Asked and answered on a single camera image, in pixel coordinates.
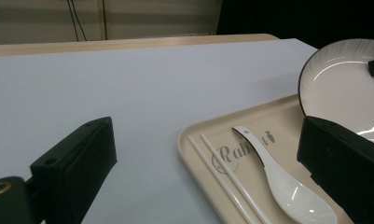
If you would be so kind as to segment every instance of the white plate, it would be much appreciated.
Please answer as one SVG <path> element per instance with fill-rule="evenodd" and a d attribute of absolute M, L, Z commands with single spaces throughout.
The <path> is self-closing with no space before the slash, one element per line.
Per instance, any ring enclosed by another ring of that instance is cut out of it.
<path fill-rule="evenodd" d="M 316 51 L 303 67 L 298 94 L 303 113 L 334 121 L 374 142 L 374 40 L 348 39 Z"/>

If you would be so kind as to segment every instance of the beige tray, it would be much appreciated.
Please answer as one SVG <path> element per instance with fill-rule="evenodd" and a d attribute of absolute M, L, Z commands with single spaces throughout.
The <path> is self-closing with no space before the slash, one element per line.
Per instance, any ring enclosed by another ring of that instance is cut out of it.
<path fill-rule="evenodd" d="M 228 175 L 214 158 L 213 153 L 201 140 L 204 133 L 210 142 L 223 155 L 229 168 L 242 182 L 248 193 L 253 196 L 270 221 L 274 223 L 295 223 L 274 201 L 262 164 L 254 150 L 243 144 L 231 130 L 232 126 L 243 125 L 249 128 L 266 145 L 266 149 L 283 168 L 302 184 L 319 194 L 335 210 L 339 223 L 352 223 L 347 214 L 314 181 L 303 165 L 297 162 L 298 141 L 303 115 L 298 97 L 288 96 L 264 105 L 254 106 L 220 118 L 206 120 L 185 128 L 178 138 L 178 149 L 185 165 L 193 174 L 201 189 L 226 223 L 246 223 L 242 214 L 219 185 L 215 176 L 203 162 L 188 137 L 203 149 L 215 170 L 230 187 L 244 207 L 259 219 L 248 206 L 241 193 L 236 189 Z"/>

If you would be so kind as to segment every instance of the white ceramic spoon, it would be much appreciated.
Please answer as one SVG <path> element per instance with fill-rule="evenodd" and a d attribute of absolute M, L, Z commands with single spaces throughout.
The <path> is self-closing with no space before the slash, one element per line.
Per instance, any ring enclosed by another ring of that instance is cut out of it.
<path fill-rule="evenodd" d="M 287 173 L 250 130 L 243 126 L 236 126 L 233 127 L 233 131 L 256 150 L 264 166 L 271 193 L 287 215 L 298 223 L 338 223 L 332 208 Z"/>

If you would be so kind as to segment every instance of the screw hole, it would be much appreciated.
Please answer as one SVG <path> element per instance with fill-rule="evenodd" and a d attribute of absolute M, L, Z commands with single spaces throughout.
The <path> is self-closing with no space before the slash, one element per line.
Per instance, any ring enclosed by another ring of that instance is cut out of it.
<path fill-rule="evenodd" d="M 49 160 L 45 161 L 45 164 L 46 165 L 51 165 L 51 164 L 55 163 L 56 161 L 57 161 L 57 159 L 52 158 L 52 159 L 49 159 Z"/>

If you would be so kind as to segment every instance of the black cable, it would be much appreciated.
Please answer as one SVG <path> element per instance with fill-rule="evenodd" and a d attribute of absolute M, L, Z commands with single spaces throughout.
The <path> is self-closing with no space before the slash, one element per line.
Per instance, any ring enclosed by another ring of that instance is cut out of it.
<path fill-rule="evenodd" d="M 76 32 L 76 22 L 74 21 L 73 12 L 72 12 L 71 6 L 70 6 L 70 0 L 67 0 L 67 4 L 68 4 L 68 9 L 69 9 L 70 15 L 71 15 L 71 20 L 73 20 L 74 31 Z M 79 41 L 78 33 L 77 32 L 76 32 L 76 41 Z"/>
<path fill-rule="evenodd" d="M 76 14 L 76 6 L 74 6 L 74 0 L 71 0 L 71 4 L 73 5 L 74 14 Z M 77 14 L 76 14 L 76 21 L 78 22 L 79 28 L 81 28 L 81 31 L 82 31 L 82 34 L 84 35 L 85 41 L 87 41 L 87 38 L 85 37 L 84 29 L 82 29 L 81 22 L 79 22 Z"/>
<path fill-rule="evenodd" d="M 104 19 L 104 38 L 105 40 L 108 40 L 108 34 L 107 34 L 107 21 L 106 21 L 106 15 L 105 15 L 105 3 L 104 0 L 102 0 L 102 6 L 103 6 L 103 19 Z"/>

